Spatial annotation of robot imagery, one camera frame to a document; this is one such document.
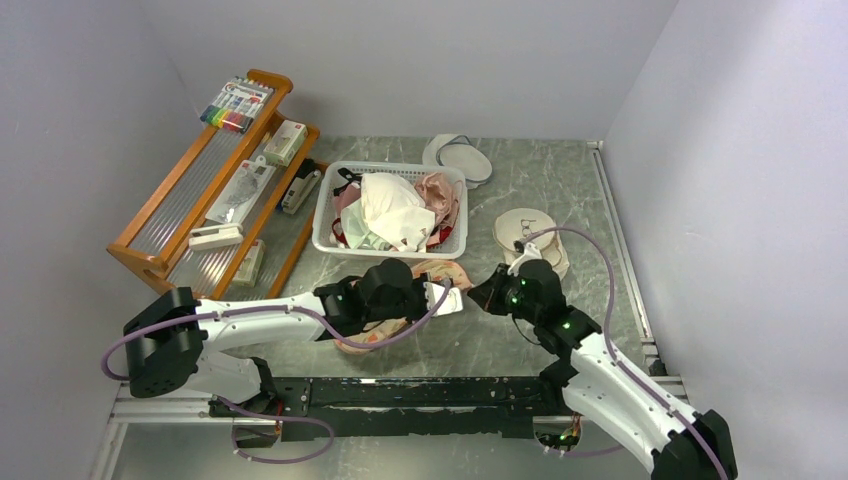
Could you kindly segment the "floral peach mesh laundry bag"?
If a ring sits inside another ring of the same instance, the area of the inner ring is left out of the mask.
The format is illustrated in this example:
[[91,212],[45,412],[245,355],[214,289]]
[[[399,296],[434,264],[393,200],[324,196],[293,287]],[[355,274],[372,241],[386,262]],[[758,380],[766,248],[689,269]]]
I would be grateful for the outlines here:
[[[462,266],[449,260],[425,260],[413,265],[411,271],[414,277],[426,274],[430,280],[437,283],[442,282],[445,278],[452,281],[449,297],[439,308],[436,317],[463,310],[462,294],[472,287],[472,282]],[[370,322],[365,325],[361,333],[347,336],[346,339],[357,344],[384,343],[402,334],[410,326],[411,323],[405,318]]]

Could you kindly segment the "white plastic laundry basket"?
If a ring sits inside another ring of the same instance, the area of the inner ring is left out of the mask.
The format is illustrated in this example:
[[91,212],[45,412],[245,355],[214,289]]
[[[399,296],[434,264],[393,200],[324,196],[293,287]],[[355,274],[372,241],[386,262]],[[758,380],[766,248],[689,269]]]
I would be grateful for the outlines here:
[[[442,243],[434,247],[427,247],[425,251],[398,251],[393,247],[385,250],[351,249],[340,246],[337,243],[332,226],[338,218],[333,205],[333,191],[346,184],[346,178],[342,175],[343,169],[352,174],[379,172],[394,174],[410,183],[414,183],[425,174],[443,173],[459,193],[458,215],[453,230]],[[318,251],[339,258],[398,258],[410,261],[456,260],[466,251],[469,234],[468,210],[466,177],[456,168],[406,163],[337,161],[327,166],[324,171],[312,221],[311,241]]]

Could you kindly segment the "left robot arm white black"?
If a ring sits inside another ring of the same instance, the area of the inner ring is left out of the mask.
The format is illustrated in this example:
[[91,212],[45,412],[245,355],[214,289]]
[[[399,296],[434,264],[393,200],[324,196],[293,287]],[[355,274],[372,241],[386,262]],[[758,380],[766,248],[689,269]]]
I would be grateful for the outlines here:
[[125,324],[116,344],[126,352],[128,371],[121,378],[136,398],[187,388],[261,416],[277,400],[270,369],[261,359],[238,359],[228,350],[280,340],[345,342],[372,323],[428,321],[448,290],[397,259],[284,298],[215,301],[175,287]]

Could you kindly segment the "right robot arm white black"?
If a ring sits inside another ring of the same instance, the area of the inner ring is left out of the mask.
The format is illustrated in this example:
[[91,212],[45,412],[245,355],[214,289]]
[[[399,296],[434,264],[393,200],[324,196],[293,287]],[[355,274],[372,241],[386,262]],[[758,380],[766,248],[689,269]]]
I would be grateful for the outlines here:
[[504,264],[469,290],[491,315],[525,320],[540,345],[557,356],[541,373],[542,406],[581,414],[631,453],[653,479],[735,479],[729,425],[714,410],[681,401],[605,339],[601,326],[570,305],[548,262],[530,260],[512,273]]

